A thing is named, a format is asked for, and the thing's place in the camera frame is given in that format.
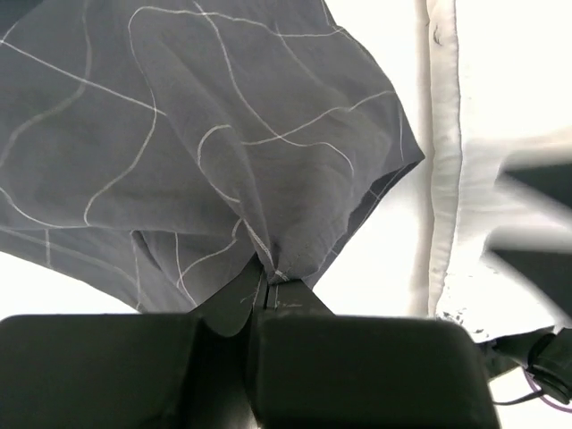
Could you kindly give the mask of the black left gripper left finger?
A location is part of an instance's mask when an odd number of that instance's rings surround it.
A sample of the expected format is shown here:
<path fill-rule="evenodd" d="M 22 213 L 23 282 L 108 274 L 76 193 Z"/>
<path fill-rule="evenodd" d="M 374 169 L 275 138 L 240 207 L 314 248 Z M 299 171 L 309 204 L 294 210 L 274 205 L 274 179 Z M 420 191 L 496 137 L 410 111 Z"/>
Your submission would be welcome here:
<path fill-rule="evenodd" d="M 248 264 L 188 313 L 16 315 L 1 323 L 4 428 L 254 428 Z"/>

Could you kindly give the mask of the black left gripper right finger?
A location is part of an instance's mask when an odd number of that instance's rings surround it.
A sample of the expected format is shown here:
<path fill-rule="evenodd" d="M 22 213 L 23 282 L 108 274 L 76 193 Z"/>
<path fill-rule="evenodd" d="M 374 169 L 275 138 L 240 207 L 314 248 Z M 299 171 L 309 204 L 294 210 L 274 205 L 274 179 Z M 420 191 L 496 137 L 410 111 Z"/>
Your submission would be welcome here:
<path fill-rule="evenodd" d="M 447 322 L 333 314 L 302 282 L 252 315 L 252 407 L 264 428 L 496 428 L 479 351 Z"/>

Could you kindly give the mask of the dark grey checked pillowcase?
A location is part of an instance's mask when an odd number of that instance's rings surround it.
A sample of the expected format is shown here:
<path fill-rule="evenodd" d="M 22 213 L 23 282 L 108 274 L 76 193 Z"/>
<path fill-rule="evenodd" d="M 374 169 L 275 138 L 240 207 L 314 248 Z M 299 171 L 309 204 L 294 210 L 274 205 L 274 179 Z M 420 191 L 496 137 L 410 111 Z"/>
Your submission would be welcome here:
<path fill-rule="evenodd" d="M 316 284 L 423 159 L 322 1 L 1 4 L 1 249 L 141 312 Z"/>

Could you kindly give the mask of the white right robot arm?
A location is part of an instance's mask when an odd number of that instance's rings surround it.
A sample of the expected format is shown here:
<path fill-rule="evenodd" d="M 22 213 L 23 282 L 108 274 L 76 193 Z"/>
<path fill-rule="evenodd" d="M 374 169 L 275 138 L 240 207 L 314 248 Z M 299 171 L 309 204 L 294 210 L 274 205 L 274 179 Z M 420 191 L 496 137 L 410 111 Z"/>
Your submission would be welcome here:
<path fill-rule="evenodd" d="M 509 230 L 486 252 L 571 312 L 571 251 L 556 223 L 571 207 L 569 164 L 500 176 L 495 206 Z M 339 316 L 302 282 L 257 288 L 249 399 L 264 428 L 495 428 L 480 353 L 447 321 Z"/>

